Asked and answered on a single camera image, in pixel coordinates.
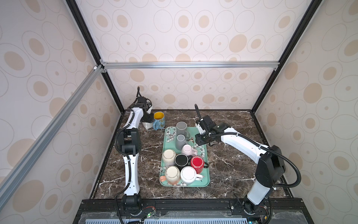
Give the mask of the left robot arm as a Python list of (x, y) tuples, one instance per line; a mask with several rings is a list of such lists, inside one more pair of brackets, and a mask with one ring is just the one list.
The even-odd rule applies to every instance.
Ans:
[(138, 181), (138, 160), (142, 148), (139, 124), (153, 123), (152, 102), (143, 97), (137, 88), (136, 99), (126, 109), (130, 114), (125, 126), (117, 131), (115, 149), (123, 156), (125, 163), (125, 188), (121, 199), (124, 210), (142, 210), (142, 199)]

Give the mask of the tall dark grey mug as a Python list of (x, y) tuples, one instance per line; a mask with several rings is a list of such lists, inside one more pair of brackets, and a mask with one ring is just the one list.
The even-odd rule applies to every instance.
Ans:
[(187, 123), (180, 121), (176, 125), (176, 134), (183, 135), (186, 139), (190, 138), (190, 133), (187, 130)]

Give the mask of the white mug red inside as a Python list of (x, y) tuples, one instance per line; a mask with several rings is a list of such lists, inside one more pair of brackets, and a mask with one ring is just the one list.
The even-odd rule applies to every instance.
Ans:
[(153, 127), (153, 122), (143, 122), (142, 124), (146, 130), (149, 130)]

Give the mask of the blue butterfly mug yellow inside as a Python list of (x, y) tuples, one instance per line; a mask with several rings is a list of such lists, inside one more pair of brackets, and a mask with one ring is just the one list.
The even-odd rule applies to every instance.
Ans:
[(154, 114), (153, 129), (156, 131), (165, 129), (165, 115), (163, 112), (156, 112)]

